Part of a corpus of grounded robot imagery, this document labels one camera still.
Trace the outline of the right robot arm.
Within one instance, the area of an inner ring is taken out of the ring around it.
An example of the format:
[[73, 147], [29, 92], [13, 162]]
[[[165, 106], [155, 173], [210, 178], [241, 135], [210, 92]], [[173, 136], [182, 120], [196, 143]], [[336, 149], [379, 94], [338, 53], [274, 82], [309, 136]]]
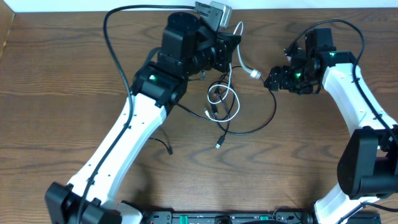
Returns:
[[329, 28], [306, 30], [305, 48], [294, 43], [289, 66], [274, 67], [270, 91], [298, 95], [327, 91], [350, 134], [338, 162], [338, 183], [313, 206], [316, 223], [346, 223], [365, 205], [397, 193], [397, 121], [380, 106], [361, 74], [359, 58], [338, 51]]

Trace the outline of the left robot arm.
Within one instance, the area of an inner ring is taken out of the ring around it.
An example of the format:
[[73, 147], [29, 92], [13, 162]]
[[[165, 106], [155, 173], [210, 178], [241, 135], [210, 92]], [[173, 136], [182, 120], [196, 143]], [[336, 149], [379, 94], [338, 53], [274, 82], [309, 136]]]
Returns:
[[165, 121], [197, 73], [227, 72], [241, 38], [223, 32], [230, 13], [196, 9], [169, 15], [162, 45], [152, 49], [133, 83], [123, 110], [88, 162], [66, 185], [45, 193], [52, 223], [140, 223], [143, 214], [116, 203], [120, 185], [152, 133]]

